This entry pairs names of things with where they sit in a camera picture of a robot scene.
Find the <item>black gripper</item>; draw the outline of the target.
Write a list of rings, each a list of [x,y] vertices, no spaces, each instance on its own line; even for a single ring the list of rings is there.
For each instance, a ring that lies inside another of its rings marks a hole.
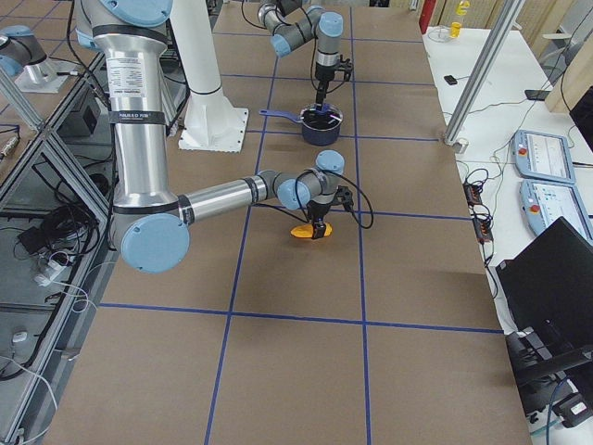
[[[327,230],[327,225],[324,218],[331,209],[329,203],[319,203],[311,200],[307,204],[307,213],[309,221],[312,225],[312,239],[324,238]]]
[[[326,97],[326,88],[334,79],[334,67],[330,66],[316,66],[314,70],[314,78],[317,81],[316,87],[316,110],[322,111],[324,100]]]

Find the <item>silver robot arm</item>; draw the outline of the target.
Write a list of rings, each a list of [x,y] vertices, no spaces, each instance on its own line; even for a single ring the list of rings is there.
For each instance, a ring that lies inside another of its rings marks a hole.
[[[309,6],[302,19],[290,23],[288,15],[303,5],[303,1],[261,1],[258,19],[271,33],[271,45],[278,57],[288,56],[309,41],[316,42],[314,75],[318,83],[314,104],[316,111],[321,113],[327,109],[324,102],[335,74],[343,72],[343,81],[348,82],[353,64],[339,53],[343,17],[322,6]]]
[[[297,174],[264,171],[186,195],[170,191],[166,138],[174,116],[166,103],[160,59],[174,39],[187,81],[183,149],[237,152],[248,112],[225,96],[207,7],[202,1],[78,1],[81,45],[107,63],[119,185],[113,201],[113,238],[122,258],[143,273],[175,267],[190,246],[192,223],[277,198],[307,209],[314,237],[335,203],[343,157],[328,136],[312,168]]]

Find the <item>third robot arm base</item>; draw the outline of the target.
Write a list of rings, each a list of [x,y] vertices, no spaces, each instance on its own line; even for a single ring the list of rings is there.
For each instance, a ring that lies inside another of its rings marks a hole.
[[[57,94],[66,81],[58,75],[58,67],[29,27],[12,25],[1,30],[1,68],[16,79],[21,92]]]

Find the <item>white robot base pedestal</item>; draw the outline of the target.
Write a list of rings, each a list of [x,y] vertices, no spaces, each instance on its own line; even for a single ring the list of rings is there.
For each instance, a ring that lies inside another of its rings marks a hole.
[[[174,0],[170,23],[190,90],[180,148],[240,152],[248,110],[234,107],[223,92],[206,3]]]

